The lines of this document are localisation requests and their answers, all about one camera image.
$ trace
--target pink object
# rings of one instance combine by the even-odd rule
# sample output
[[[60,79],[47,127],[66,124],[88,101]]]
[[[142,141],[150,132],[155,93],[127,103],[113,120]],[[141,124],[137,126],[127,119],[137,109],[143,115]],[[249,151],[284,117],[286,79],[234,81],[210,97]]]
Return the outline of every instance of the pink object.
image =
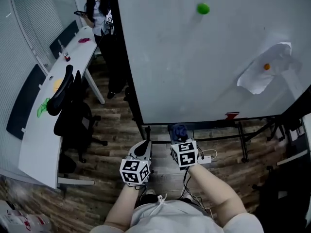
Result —
[[[90,38],[81,38],[81,39],[79,40],[79,42],[80,42],[80,43],[85,43],[85,42],[90,41],[90,40],[91,40]]]

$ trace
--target yellow object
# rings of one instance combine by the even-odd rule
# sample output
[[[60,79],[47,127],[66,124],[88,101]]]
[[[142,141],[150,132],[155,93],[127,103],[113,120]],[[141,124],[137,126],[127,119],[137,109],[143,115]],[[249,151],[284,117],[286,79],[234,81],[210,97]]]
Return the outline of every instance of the yellow object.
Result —
[[[53,86],[53,92],[56,93],[60,85],[62,84],[62,79],[56,80]]]
[[[265,70],[269,70],[271,68],[270,64],[265,64],[263,67]]]

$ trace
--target orange ball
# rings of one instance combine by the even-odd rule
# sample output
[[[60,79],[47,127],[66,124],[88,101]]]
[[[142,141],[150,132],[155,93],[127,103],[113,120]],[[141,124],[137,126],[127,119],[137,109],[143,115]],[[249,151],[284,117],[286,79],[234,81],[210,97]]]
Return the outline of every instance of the orange ball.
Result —
[[[265,64],[263,67],[265,70],[269,70],[271,68],[270,64]]]

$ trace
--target person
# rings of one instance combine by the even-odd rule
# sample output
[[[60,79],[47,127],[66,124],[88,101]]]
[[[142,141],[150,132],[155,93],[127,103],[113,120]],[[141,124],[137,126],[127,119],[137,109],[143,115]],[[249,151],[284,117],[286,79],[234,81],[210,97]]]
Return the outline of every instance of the person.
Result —
[[[91,233],[263,233],[259,220],[247,213],[229,185],[200,164],[191,166],[189,173],[215,205],[219,225],[189,198],[166,202],[158,196],[157,203],[150,203],[156,195],[148,194],[140,200],[143,205],[134,209],[138,190],[126,184],[104,224]]]
[[[109,0],[86,0],[86,14],[81,17],[92,28],[96,44],[106,61],[110,76],[107,98],[111,99],[122,91],[126,78],[121,61],[117,57],[118,46],[115,31],[112,24],[106,21],[109,11]]]

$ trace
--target white sleeve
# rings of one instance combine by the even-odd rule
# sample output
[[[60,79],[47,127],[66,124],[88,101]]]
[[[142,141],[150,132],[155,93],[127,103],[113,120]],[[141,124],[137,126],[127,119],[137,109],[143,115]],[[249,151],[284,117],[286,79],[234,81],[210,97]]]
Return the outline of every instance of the white sleeve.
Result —
[[[252,214],[242,213],[233,217],[223,228],[224,233],[263,233],[261,223]]]
[[[90,233],[124,233],[124,231],[109,225],[100,225],[92,229]]]

